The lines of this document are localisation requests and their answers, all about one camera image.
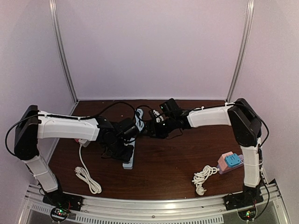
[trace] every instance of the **pink and blue power strip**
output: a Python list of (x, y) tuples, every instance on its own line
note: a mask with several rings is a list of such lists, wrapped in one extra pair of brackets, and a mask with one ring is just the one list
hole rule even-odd
[(217, 168), (219, 169), (220, 174), (224, 174), (238, 167), (243, 166), (243, 164), (244, 164), (243, 155), (237, 155), (234, 154), (233, 152), (228, 152), (222, 154), (222, 156), (219, 158)]

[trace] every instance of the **white panel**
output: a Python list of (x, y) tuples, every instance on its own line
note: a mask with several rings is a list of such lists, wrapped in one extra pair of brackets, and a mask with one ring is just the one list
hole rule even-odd
[[(49, 2), (1, 1), (0, 30), (0, 223), (12, 224), (31, 175), (22, 161), (6, 151), (6, 131), (30, 104), (68, 114), (73, 103), (58, 57)], [(13, 141), (14, 131), (8, 141), (12, 149)], [(40, 141), (45, 158), (52, 143)]]
[(255, 1), (255, 15), (233, 100), (244, 97), (270, 129), (264, 163), (292, 223), (299, 213), (299, 2)]
[(58, 0), (79, 99), (225, 99), (246, 0)]

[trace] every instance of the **robotic arm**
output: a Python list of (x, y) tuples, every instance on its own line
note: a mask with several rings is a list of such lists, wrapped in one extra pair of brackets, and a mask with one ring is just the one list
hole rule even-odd
[[(157, 115), (150, 111), (152, 119), (146, 122), (142, 134), (164, 139), (175, 129), (207, 125), (232, 126), (244, 156), (245, 177), (243, 192), (224, 198), (227, 210), (252, 205), (253, 200), (263, 201), (259, 196), (261, 121), (245, 99), (241, 98), (224, 106), (192, 110), (183, 110), (174, 99), (170, 99), (161, 104), (160, 108), (167, 118), (157, 119), (163, 114)], [(133, 153), (133, 146), (127, 143), (138, 134), (137, 127), (129, 118), (121, 122), (110, 122), (102, 116), (56, 115), (39, 111), (36, 105), (31, 105), (26, 110), (21, 121), (15, 131), (14, 153), (31, 170), (51, 203), (58, 207), (63, 207), (65, 201), (71, 199), (63, 193), (59, 180), (39, 153), (38, 139), (71, 138), (97, 141), (106, 147), (112, 158), (128, 162)]]

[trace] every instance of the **wood grain surface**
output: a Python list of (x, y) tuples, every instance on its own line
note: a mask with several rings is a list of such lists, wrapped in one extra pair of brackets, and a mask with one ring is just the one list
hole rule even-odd
[[(80, 101), (73, 115), (87, 116), (101, 111), (114, 101)], [(163, 100), (127, 100), (134, 107), (149, 105), (159, 109)], [(178, 100), (181, 108), (223, 105), (223, 101)], [(103, 114), (110, 121), (132, 117), (126, 105), (116, 105)], [(216, 166), (221, 154), (233, 151), (241, 154), (232, 128), (205, 126), (184, 130), (171, 140), (140, 137), (136, 141), (134, 167), (124, 170), (122, 162), (101, 159), (103, 149), (96, 142), (82, 149), (82, 157), (91, 177), (99, 182), (103, 192), (93, 195), (86, 183), (75, 176), (75, 167), (82, 166), (79, 145), (72, 139), (60, 139), (50, 160), (50, 168), (59, 178), (65, 192), (116, 199), (178, 199), (199, 197), (191, 182), (193, 174), (205, 165)], [(204, 183), (205, 196), (228, 194), (242, 190), (243, 168), (224, 175), (215, 174)]]

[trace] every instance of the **white wall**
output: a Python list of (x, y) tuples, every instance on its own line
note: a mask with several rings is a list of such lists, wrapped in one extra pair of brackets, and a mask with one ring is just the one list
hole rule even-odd
[(244, 97), (265, 120), (269, 179), (276, 178), (292, 223), (299, 219), (299, 2), (255, 1), (234, 100)]
[(79, 99), (225, 99), (247, 0), (58, 0)]
[[(1, 1), (0, 223), (14, 224), (31, 175), (5, 149), (7, 129), (30, 104), (68, 114), (73, 106), (60, 64), (48, 0)], [(9, 138), (13, 149), (14, 132)], [(40, 142), (45, 157), (53, 140)]]

